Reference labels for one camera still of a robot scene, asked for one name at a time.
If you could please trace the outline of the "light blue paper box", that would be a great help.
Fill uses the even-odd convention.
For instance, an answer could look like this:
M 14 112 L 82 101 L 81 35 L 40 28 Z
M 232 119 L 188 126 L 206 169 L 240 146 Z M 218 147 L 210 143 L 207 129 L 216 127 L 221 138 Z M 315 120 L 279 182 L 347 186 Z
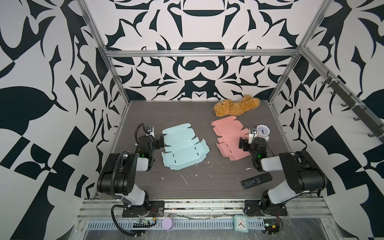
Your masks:
M 171 170 L 199 164 L 210 151 L 206 140 L 200 140 L 189 123 L 167 128 L 162 134 L 165 145 L 165 152 L 162 152 L 163 164 Z

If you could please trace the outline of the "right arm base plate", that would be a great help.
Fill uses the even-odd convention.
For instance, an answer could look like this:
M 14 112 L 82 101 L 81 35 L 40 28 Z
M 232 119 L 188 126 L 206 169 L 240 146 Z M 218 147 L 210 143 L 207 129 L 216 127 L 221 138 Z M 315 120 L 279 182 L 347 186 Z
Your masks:
M 285 217 L 288 215 L 286 204 L 272 204 L 262 200 L 245 200 L 245 207 L 243 212 L 249 217 L 261 217 L 261 216 L 275 216 Z

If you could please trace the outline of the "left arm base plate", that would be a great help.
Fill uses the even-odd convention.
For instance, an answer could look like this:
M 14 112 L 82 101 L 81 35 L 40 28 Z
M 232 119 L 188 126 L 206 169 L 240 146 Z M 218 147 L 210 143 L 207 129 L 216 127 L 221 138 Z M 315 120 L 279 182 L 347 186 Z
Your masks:
M 125 206 L 123 210 L 123 218 L 138 218 L 138 217 L 156 217 L 164 212 L 164 201 L 149 201 L 144 202 L 141 206 Z

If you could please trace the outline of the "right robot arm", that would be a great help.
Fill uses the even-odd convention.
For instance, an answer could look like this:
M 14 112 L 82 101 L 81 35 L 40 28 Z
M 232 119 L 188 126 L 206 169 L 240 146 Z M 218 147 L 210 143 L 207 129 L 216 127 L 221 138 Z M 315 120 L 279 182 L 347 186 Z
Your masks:
M 244 213 L 249 216 L 287 216 L 286 203 L 302 194 L 322 191 L 328 179 L 311 155 L 306 151 L 285 152 L 267 156 L 267 141 L 255 137 L 252 141 L 240 138 L 239 148 L 249 152 L 252 163 L 261 174 L 241 181 L 247 190 L 270 182 L 271 172 L 283 172 L 285 180 L 263 192 L 259 200 L 246 200 Z

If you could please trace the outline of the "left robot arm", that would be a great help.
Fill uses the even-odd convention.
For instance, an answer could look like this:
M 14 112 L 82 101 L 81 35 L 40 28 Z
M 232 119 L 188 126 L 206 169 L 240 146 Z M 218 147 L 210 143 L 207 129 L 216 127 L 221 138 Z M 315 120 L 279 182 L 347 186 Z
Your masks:
M 148 212 L 149 194 L 135 184 L 136 172 L 150 171 L 155 162 L 155 150 L 162 146 L 155 138 L 154 126 L 141 123 L 135 130 L 136 150 L 112 153 L 97 180 L 97 191 L 123 202 L 124 208 Z

